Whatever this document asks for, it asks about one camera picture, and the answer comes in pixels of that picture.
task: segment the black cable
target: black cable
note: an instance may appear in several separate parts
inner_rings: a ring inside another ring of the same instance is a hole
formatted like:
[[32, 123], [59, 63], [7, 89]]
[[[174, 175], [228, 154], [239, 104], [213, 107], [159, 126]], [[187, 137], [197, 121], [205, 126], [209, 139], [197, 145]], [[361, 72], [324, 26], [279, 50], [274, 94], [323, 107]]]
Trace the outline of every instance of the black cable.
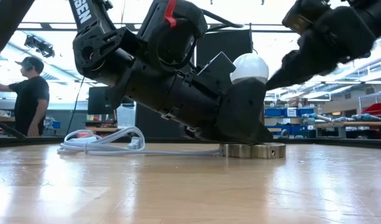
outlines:
[[80, 88], [78, 89], [78, 93], [77, 93], [77, 97], [76, 97], [76, 102], [74, 103], [74, 109], [73, 109], [73, 112], [72, 112], [72, 118], [70, 118], [70, 121], [68, 123], [66, 135], [68, 135], [68, 132], [70, 130], [70, 125], [72, 125], [72, 121], [73, 121], [73, 118], [74, 118], [74, 113], [76, 112], [76, 108], [77, 108], [78, 96], [80, 96], [81, 86], [83, 86], [84, 78], [85, 77], [83, 77], [83, 80], [81, 81], [81, 84], [80, 84]]
[[192, 69], [196, 69], [196, 66], [193, 64], [193, 62], [188, 61], [188, 65], [189, 65]]
[[0, 128], [2, 128], [4, 131], [6, 131], [8, 134], [13, 135], [14, 137], [17, 137], [18, 139], [25, 139], [26, 136], [19, 131], [16, 131], [15, 129], [9, 127], [8, 125], [0, 122]]
[[214, 32], [214, 31], [217, 31], [217, 30], [220, 30], [220, 29], [224, 29], [224, 28], [228, 28], [228, 27], [231, 27], [231, 26], [230, 25], [226, 25], [226, 24], [221, 24], [221, 25], [218, 25], [216, 27], [207, 29], [207, 32]]
[[224, 19], [223, 17], [220, 17], [220, 16], [218, 16], [218, 15], [212, 13], [212, 12], [209, 12], [209, 11], [207, 11], [205, 9], [201, 9], [201, 10], [202, 10], [202, 12], [203, 12], [203, 14], [205, 16], [208, 16], [211, 19], [215, 19], [216, 21], [219, 21], [219, 22], [221, 22], [221, 23], [223, 23], [225, 25], [228, 25], [228, 27], [242, 28], [244, 26], [243, 24], [234, 24], [233, 22], [230, 22], [230, 21]]

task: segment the white cable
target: white cable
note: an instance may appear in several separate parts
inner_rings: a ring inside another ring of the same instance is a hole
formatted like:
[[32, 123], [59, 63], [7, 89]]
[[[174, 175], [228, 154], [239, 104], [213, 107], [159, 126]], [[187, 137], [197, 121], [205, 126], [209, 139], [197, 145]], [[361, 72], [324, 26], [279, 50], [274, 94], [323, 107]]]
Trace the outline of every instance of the white cable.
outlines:
[[[88, 133], [86, 136], [80, 138], [69, 139], [78, 133]], [[129, 133], [134, 133], [139, 137], [132, 137], [131, 143], [126, 147], [111, 146], [109, 143], [128, 135]], [[100, 136], [94, 135], [90, 130], [78, 130], [68, 134], [65, 137], [63, 143], [60, 144], [60, 148], [57, 150], [59, 154], [65, 153], [78, 153], [84, 152], [93, 156], [119, 156], [128, 154], [168, 154], [168, 155], [188, 155], [188, 156], [201, 156], [201, 155], [211, 155], [218, 153], [219, 150], [209, 150], [209, 151], [145, 151], [145, 137], [143, 136], [141, 130], [137, 127], [124, 128], [114, 134], [107, 137], [101, 138]]]

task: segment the wooden floor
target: wooden floor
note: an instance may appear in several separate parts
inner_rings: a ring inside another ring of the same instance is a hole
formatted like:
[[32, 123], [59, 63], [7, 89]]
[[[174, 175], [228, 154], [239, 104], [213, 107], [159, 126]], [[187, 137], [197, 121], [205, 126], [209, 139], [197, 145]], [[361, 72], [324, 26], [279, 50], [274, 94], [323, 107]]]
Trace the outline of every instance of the wooden floor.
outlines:
[[377, 149], [292, 145], [275, 161], [56, 149], [0, 149], [0, 223], [381, 223]]

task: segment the computer monitor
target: computer monitor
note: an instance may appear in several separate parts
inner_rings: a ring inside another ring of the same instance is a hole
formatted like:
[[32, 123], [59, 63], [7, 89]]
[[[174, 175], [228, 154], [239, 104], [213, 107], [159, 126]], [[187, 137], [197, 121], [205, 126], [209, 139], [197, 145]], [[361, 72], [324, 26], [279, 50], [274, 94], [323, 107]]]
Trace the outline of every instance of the computer monitor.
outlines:
[[88, 114], [113, 114], [114, 110], [106, 97], [108, 86], [91, 87], [88, 92]]
[[204, 35], [197, 41], [196, 64], [205, 65], [220, 52], [223, 52], [231, 61], [245, 53], [252, 53], [251, 30], [225, 30]]

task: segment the shelf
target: shelf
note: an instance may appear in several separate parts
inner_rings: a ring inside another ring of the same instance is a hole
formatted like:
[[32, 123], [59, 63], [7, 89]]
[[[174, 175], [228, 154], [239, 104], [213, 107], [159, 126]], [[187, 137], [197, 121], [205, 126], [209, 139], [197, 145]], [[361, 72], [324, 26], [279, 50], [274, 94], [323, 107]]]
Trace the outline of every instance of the shelf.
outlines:
[[87, 130], [91, 130], [91, 131], [99, 131], [99, 132], [115, 132], [117, 130], [119, 130], [118, 128], [97, 128], [97, 127], [85, 127], [85, 129]]
[[265, 116], [264, 118], [299, 118], [299, 119], [303, 119], [302, 117], [285, 117], [285, 116]]

